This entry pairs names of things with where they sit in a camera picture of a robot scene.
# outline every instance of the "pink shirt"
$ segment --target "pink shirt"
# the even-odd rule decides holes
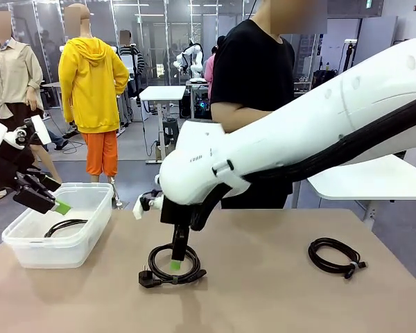
[[[209,57],[207,61],[207,66],[205,67],[205,80],[208,82],[208,98],[211,99],[211,85],[213,83],[213,75],[214,75],[214,56],[213,54]]]

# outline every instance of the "brown table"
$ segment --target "brown table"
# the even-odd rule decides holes
[[[114,211],[77,269],[25,270],[1,245],[0,333],[416,332],[416,280],[349,211],[215,211],[190,238],[206,277],[146,290],[137,274],[172,233],[158,216]],[[370,267],[351,281],[320,271],[306,250],[323,236]]]

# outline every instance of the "mannequin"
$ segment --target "mannequin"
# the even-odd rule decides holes
[[[0,71],[0,122],[9,131],[23,126],[25,118],[37,114],[42,116],[43,113],[40,97],[42,68],[31,47],[15,41],[12,36],[0,41],[0,67],[3,64],[8,65],[11,60],[14,60],[11,62],[14,67],[8,68],[6,73]],[[34,165],[38,167],[40,159],[52,177],[61,183],[62,179],[51,156],[44,150],[38,138],[34,138],[30,148],[35,158]]]
[[[88,147],[87,172],[91,182],[99,182],[100,174],[105,173],[120,206],[114,186],[117,173],[116,130],[119,129],[116,95],[121,94],[128,83],[128,70],[110,45],[92,36],[88,7],[81,3],[69,7],[80,10],[80,37],[67,42],[60,59],[64,117],[68,123],[76,122],[78,131],[85,139]]]

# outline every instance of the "blue jeans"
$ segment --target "blue jeans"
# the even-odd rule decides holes
[[[52,143],[55,144],[57,147],[63,145],[64,139],[62,137],[58,137],[57,135],[55,135],[54,133],[52,133],[50,130],[48,130],[48,134],[49,134],[49,138],[51,139]],[[45,148],[45,150],[48,150],[48,145],[45,144],[43,146],[43,148]]]

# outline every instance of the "hood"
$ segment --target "hood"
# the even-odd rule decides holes
[[[97,66],[106,57],[107,45],[98,38],[73,38],[67,44],[73,45],[91,66]]]

